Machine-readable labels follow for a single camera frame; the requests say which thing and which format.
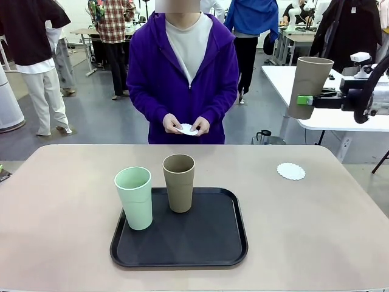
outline person in plaid shirt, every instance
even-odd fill
[[[115,89],[113,100],[120,96],[128,96],[123,43],[126,38],[125,21],[132,20],[135,9],[132,0],[104,0],[104,16],[97,25],[111,65]]]

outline tan cup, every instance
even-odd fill
[[[176,213],[188,211],[192,206],[195,161],[189,155],[174,154],[165,158],[162,166],[170,209]]]
[[[297,60],[291,103],[288,115],[295,119],[308,120],[314,107],[298,105],[297,96],[317,96],[322,92],[324,83],[331,72],[334,62],[329,59],[316,57],[300,57]]]

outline blue jacket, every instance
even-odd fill
[[[232,31],[259,35],[270,29],[270,41],[278,37],[276,0],[232,0],[224,23]]]
[[[127,85],[134,106],[150,122],[151,144],[223,144],[222,120],[238,92],[234,36],[214,16],[201,66],[188,84],[166,34],[164,13],[153,13],[131,39]],[[201,137],[166,134],[165,115],[193,125],[202,116],[210,131]]]

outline plastic cup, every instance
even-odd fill
[[[185,154],[174,154],[162,163],[170,209],[184,213],[192,206],[193,179],[195,177],[195,160]]]
[[[153,221],[151,173],[143,167],[129,167],[115,176],[115,185],[129,226],[143,230]]]
[[[317,96],[322,92],[324,83],[331,72],[334,62],[316,57],[300,57],[297,60],[291,103],[288,115],[295,119],[310,119],[314,111],[311,105],[298,105],[297,96]]]

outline tray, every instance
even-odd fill
[[[236,196],[226,189],[193,188],[192,208],[176,214],[166,188],[153,188],[153,222],[132,230],[122,211],[111,243],[113,261],[127,268],[232,266],[248,244]]]

